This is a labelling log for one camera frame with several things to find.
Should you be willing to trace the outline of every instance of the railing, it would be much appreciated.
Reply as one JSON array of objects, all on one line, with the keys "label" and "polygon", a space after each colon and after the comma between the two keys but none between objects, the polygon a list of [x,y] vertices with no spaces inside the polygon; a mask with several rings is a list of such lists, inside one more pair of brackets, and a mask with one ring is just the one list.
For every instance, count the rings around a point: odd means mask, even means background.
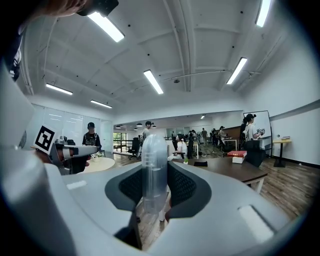
[{"label": "railing", "polygon": [[113,140],[113,151],[117,152],[128,152],[129,147],[132,147],[133,140],[123,140],[123,139],[114,139]]}]

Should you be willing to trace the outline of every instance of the clear plastic cylinder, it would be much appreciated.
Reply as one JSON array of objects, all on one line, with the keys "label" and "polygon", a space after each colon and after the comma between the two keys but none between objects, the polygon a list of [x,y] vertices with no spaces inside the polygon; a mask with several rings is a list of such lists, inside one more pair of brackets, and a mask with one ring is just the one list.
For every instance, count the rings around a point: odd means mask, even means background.
[{"label": "clear plastic cylinder", "polygon": [[163,137],[149,135],[142,146],[142,196],[144,211],[159,213],[167,198],[167,143]]}]

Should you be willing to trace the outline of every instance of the red book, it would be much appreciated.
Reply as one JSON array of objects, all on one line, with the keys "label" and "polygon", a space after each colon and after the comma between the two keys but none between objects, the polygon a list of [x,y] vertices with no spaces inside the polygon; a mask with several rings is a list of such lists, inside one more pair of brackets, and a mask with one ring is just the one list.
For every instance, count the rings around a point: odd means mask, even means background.
[{"label": "red book", "polygon": [[228,157],[244,158],[247,155],[247,151],[230,151]]}]

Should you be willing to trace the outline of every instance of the person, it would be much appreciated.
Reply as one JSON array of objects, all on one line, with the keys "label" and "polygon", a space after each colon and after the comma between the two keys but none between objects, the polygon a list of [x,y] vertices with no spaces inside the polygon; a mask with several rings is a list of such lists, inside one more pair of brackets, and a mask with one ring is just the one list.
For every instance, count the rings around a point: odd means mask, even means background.
[{"label": "person", "polygon": [[194,141],[199,143],[198,135],[195,130],[192,130],[192,135],[193,135]]},{"label": "person", "polygon": [[264,132],[257,132],[256,126],[254,125],[255,117],[253,114],[247,114],[245,117],[247,125],[244,130],[245,141],[252,141],[259,139],[259,136],[264,135]]},{"label": "person", "polygon": [[83,135],[82,145],[97,146],[101,149],[99,135],[95,133],[95,124],[93,122],[88,123],[88,132]]},{"label": "person", "polygon": [[226,138],[226,133],[225,133],[225,131],[224,131],[224,127],[223,127],[223,126],[220,126],[219,136],[220,136],[223,144],[225,144],[224,140],[225,140],[225,138]]},{"label": "person", "polygon": [[202,132],[201,132],[202,138],[203,138],[203,145],[206,146],[208,143],[208,133],[205,130],[205,128],[202,128]]},{"label": "person", "polygon": [[151,128],[152,122],[146,121],[145,122],[145,128],[142,130],[142,139],[145,140],[150,135],[150,128]]},{"label": "person", "polygon": [[177,136],[175,134],[175,131],[172,131],[171,137],[172,137],[172,144],[173,144],[174,150],[178,150],[178,145],[177,145],[177,140],[176,140]]},{"label": "person", "polygon": [[216,129],[212,129],[212,145],[217,146],[218,145],[218,139],[216,135]]},{"label": "person", "polygon": [[181,154],[178,153],[184,153],[185,156],[188,154],[187,145],[184,142],[184,136],[179,133],[176,136],[175,140],[177,141],[177,150],[174,151],[173,154],[168,157],[168,161],[171,161],[172,159],[182,159]]},{"label": "person", "polygon": [[15,31],[12,44],[9,46],[4,57],[5,65],[10,71],[10,75],[16,81],[20,75],[20,63],[22,59],[21,42],[22,35],[27,25],[41,16],[64,17],[75,13],[89,10],[93,5],[93,0],[47,0],[41,7],[30,15],[30,17]]},{"label": "person", "polygon": [[188,151],[188,154],[187,154],[187,157],[188,159],[192,159],[192,151],[194,149],[194,141],[195,141],[195,137],[192,133],[192,131],[189,132],[189,143],[188,143],[188,148],[187,148],[187,151]]},{"label": "person", "polygon": [[240,145],[240,149],[243,148],[245,142],[246,142],[246,135],[244,133],[244,131],[246,130],[246,126],[247,126],[247,119],[244,118],[242,120],[242,124],[241,124],[241,127],[240,127],[240,136],[239,136],[239,145]]}]

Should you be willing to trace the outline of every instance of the table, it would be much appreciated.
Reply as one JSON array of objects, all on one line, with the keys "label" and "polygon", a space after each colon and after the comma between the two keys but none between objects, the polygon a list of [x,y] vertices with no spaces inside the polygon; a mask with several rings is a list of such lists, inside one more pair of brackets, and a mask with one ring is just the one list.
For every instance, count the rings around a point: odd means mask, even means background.
[{"label": "table", "polygon": [[[173,162],[183,163],[183,159],[173,159]],[[268,175],[265,171],[255,167],[251,163],[232,163],[232,157],[222,158],[202,158],[200,160],[189,159],[188,164],[193,166],[195,162],[206,162],[208,166],[196,166],[209,172],[225,175],[234,178],[244,184],[258,183],[255,191],[260,193],[265,177]]]},{"label": "table", "polygon": [[115,160],[107,157],[100,157],[101,160],[99,162],[94,162],[94,160],[91,158],[89,162],[89,166],[84,168],[83,172],[80,172],[81,174],[83,173],[92,173],[92,172],[100,172],[100,171],[105,171],[112,166],[115,165]]},{"label": "table", "polygon": [[193,150],[196,152],[196,159],[199,159],[199,145],[197,141],[193,142]]},{"label": "table", "polygon": [[276,159],[274,161],[274,167],[286,167],[286,162],[282,162],[282,151],[284,147],[284,143],[291,143],[291,139],[274,139],[272,141],[273,144],[279,144],[280,143],[280,157],[279,159]]},{"label": "table", "polygon": [[235,138],[226,138],[223,140],[223,142],[235,142],[235,150],[238,150],[238,140]]}]

